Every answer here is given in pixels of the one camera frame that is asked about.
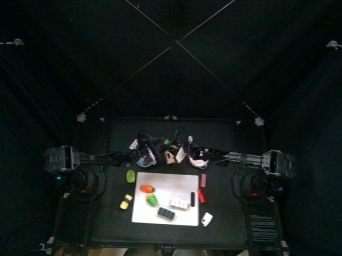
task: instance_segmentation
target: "white paper sheet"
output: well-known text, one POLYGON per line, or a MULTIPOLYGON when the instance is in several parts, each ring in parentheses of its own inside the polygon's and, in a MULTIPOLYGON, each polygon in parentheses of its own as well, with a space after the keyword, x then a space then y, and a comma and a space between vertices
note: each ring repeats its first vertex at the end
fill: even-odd
POLYGON ((165 173, 139 172, 137 177, 133 222, 198 226, 198 184, 197 175, 179 175, 165 173), (155 188, 158 206, 151 206, 146 201, 146 193, 141 186, 151 185, 155 188), (195 206, 191 207, 191 192, 195 193, 195 206), (170 205, 171 198, 186 200, 189 209, 174 208, 170 205), (163 207, 175 212, 174 220, 158 215, 158 209, 163 207))

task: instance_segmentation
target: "red object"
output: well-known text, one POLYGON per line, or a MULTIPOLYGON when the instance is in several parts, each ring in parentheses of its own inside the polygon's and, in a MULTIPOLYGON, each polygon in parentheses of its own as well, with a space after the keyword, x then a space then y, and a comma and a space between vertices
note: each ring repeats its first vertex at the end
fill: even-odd
POLYGON ((198 199, 199 199, 199 202, 201 202, 202 204, 205 204, 205 203, 207 202, 207 198, 206 198, 206 195, 205 195, 202 189, 198 190, 198 199))
POLYGON ((154 188, 151 185, 143 185, 143 186, 141 186, 141 190, 142 190, 145 193, 154 193, 154 192, 155 192, 155 188, 154 188))
POLYGON ((207 174, 202 173, 201 175, 201 187, 205 188, 207 185, 207 174))

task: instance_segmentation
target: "orange object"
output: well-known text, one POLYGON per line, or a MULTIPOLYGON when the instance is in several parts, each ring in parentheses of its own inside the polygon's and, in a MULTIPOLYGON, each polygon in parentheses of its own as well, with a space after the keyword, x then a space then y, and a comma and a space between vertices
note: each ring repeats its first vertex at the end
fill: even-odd
POLYGON ((155 192, 155 188, 154 188, 151 185, 143 185, 143 186, 141 186, 141 190, 142 190, 145 193, 153 193, 153 192, 155 192))

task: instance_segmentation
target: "red marker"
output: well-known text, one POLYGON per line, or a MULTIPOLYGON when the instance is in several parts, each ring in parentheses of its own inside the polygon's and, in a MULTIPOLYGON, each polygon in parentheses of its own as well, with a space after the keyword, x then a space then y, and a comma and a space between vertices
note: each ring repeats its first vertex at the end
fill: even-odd
POLYGON ((202 204, 205 204, 207 202, 206 195, 205 195, 203 190, 201 188, 198 189, 198 199, 199 199, 199 202, 202 204))

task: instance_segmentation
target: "green object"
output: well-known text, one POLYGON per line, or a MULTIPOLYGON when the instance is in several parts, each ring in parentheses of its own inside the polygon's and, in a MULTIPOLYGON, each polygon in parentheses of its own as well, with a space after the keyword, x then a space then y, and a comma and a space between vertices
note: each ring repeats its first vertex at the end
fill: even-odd
POLYGON ((135 183, 135 171, 134 170, 127 171, 127 182, 135 183))
POLYGON ((146 200, 147 200, 147 202, 149 202, 153 206, 157 206, 157 205, 158 205, 158 200, 157 200, 155 194, 149 193, 149 194, 146 195, 146 200))

